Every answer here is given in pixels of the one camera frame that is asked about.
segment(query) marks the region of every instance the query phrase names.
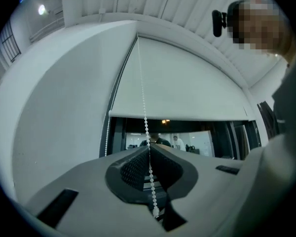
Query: person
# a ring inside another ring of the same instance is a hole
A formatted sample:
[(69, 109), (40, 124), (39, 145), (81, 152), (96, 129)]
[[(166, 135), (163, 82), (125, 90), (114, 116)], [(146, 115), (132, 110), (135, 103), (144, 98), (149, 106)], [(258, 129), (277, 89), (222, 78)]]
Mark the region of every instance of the person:
[[(150, 144), (155, 143), (155, 144), (162, 144), (162, 145), (171, 147), (170, 142), (165, 139), (160, 138), (159, 134), (151, 133), (149, 135), (150, 135)], [(147, 140), (143, 140), (139, 146), (141, 147), (141, 146), (146, 146), (146, 145), (147, 145)]]
[[(234, 43), (248, 44), (250, 49), (277, 54), (287, 62), (284, 77), (296, 61), (296, 36), (288, 20), (262, 0), (239, 0), (227, 10), (227, 31)], [(285, 132), (285, 121), (276, 107), (273, 108), (275, 134)]]
[(186, 152), (186, 148), (184, 146), (183, 140), (178, 138), (176, 135), (173, 136), (173, 140), (174, 140), (174, 148), (177, 148), (179, 150), (185, 151)]

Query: white roller blind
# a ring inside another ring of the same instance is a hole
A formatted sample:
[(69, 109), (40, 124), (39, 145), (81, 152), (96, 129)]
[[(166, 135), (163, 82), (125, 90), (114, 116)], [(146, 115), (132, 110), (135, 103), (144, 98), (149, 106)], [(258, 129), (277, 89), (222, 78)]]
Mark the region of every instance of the white roller blind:
[[(111, 117), (143, 118), (138, 42), (124, 69)], [(139, 39), (148, 119), (252, 120), (250, 104), (230, 78), (180, 48)]]

